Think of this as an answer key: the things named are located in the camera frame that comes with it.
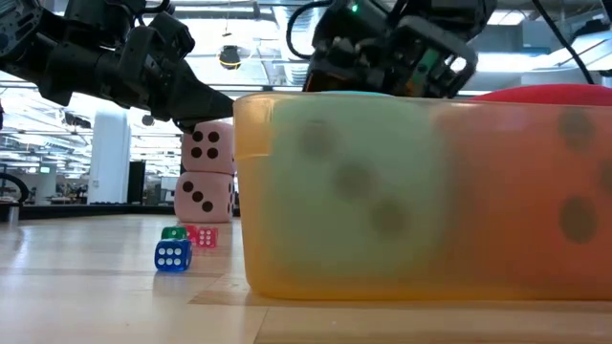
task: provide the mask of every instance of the blue die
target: blue die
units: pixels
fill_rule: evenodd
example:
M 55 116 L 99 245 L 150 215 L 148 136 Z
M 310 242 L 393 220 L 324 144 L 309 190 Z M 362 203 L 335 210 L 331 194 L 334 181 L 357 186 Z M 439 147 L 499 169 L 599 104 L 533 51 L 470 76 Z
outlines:
M 164 239 L 155 247 L 155 267 L 159 271 L 185 271 L 191 264 L 191 242 Z

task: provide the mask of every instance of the cable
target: cable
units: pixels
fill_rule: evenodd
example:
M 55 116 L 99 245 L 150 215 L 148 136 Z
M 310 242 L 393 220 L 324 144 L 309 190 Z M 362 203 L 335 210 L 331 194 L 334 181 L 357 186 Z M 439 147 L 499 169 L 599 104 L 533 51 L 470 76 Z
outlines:
M 310 59 L 312 57 L 311 54 L 301 54 L 300 52 L 298 52 L 295 49 L 294 44 L 291 41 L 291 33 L 294 30 L 294 24 L 297 18 L 307 10 L 311 10 L 311 9 L 315 9 L 319 7 L 327 7 L 327 6 L 332 5 L 332 3 L 333 3 L 333 0 L 313 1 L 311 3 L 305 4 L 299 7 L 297 10 L 295 10 L 294 14 L 292 14 L 291 17 L 289 17 L 289 21 L 287 22 L 287 35 L 285 39 L 287 40 L 287 47 L 289 48 L 289 51 L 292 54 L 302 59 Z
M 567 51 L 570 53 L 572 58 L 574 58 L 574 60 L 578 64 L 578 67 L 580 68 L 580 70 L 584 74 L 584 78 L 586 79 L 586 82 L 588 82 L 589 84 L 594 85 L 595 81 L 593 80 L 593 77 L 589 73 L 589 70 L 586 69 L 586 65 L 584 64 L 584 61 L 582 61 L 582 59 L 576 53 L 574 48 L 572 48 L 572 45 L 567 42 L 565 37 L 563 37 L 563 34 L 558 29 L 557 25 L 555 25 L 555 22 L 553 21 L 551 16 L 548 15 L 548 12 L 542 6 L 542 3 L 540 3 L 539 0 L 532 0 L 532 2 L 534 3 L 534 6 L 537 9 L 537 11 L 539 12 L 539 14 L 542 16 L 542 18 L 544 18 L 544 21 L 546 21 L 546 24 L 548 24 L 548 26 L 551 28 L 551 30 L 553 31 L 553 33 L 555 34 L 555 36 L 557 37 L 558 41 L 561 43 L 563 48 L 567 49 Z

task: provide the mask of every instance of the small die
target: small die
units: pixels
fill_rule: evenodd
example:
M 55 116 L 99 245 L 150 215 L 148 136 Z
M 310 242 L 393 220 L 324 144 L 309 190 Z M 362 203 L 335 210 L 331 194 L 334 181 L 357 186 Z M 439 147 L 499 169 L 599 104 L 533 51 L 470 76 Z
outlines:
M 164 239 L 155 247 L 155 267 L 159 271 L 185 271 L 191 264 L 191 255 L 189 240 Z
M 187 239 L 187 230 L 183 226 L 169 226 L 162 230 L 162 239 Z
M 217 247 L 217 236 L 219 229 L 216 227 L 201 226 L 197 228 L 195 245 L 197 247 L 215 248 Z
M 191 242 L 191 244 L 195 245 L 196 237 L 198 235 L 198 227 L 194 225 L 185 226 L 187 231 L 187 239 Z

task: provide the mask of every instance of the red die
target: red die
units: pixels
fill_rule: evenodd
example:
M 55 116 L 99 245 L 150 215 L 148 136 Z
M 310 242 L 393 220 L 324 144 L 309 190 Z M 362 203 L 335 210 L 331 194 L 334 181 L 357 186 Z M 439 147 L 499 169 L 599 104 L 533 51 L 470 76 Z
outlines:
M 187 225 L 185 226 L 186 230 L 187 230 L 187 239 L 193 244 L 195 245 L 195 238 L 198 235 L 198 226 L 195 225 Z
M 197 247 L 215 248 L 217 247 L 217 227 L 201 226 L 196 229 L 195 245 Z

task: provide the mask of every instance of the black dot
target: black dot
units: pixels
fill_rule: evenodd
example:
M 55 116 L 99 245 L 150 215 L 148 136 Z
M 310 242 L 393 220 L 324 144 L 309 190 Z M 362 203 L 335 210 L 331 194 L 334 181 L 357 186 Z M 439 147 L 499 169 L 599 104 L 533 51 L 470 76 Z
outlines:
M 212 211 L 212 203 L 209 201 L 202 203 L 202 210 L 204 210 L 205 212 Z
M 322 121 L 307 123 L 301 133 L 300 149 L 308 158 L 329 157 L 334 149 L 334 135 L 329 126 Z
M 570 107 L 559 118 L 558 130 L 565 145 L 572 150 L 585 150 L 595 137 L 595 126 L 586 115 L 586 110 Z
M 600 185 L 608 196 L 612 196 L 612 160 L 601 163 Z
M 209 148 L 207 151 L 207 155 L 211 159 L 216 159 L 219 156 L 219 151 L 217 148 Z
M 204 199 L 204 195 L 202 194 L 202 192 L 196 191 L 191 196 L 191 199 L 193 200 L 193 202 L 201 202 Z
M 597 234 L 597 215 L 593 204 L 582 197 L 566 200 L 559 213 L 559 226 L 574 244 L 587 244 Z
M 210 134 L 208 134 L 208 140 L 210 142 L 216 142 L 219 140 L 219 133 L 217 132 L 210 132 Z
M 393 199 L 379 201 L 371 212 L 372 225 L 382 235 L 404 231 L 408 225 L 408 214 L 401 204 Z
M 191 137 L 193 138 L 194 141 L 199 142 L 204 138 L 204 134 L 202 134 L 202 132 L 197 131 L 195 133 L 193 133 L 193 135 L 191 135 Z
M 342 197 L 354 200 L 371 194 L 374 178 L 367 168 L 356 163 L 346 163 L 336 171 L 334 186 Z
M 192 182 L 185 182 L 183 184 L 183 191 L 184 192 L 191 192 L 191 191 L 193 191 L 193 183 Z
M 202 149 L 198 147 L 191 149 L 191 157 L 196 158 L 196 159 L 202 157 Z

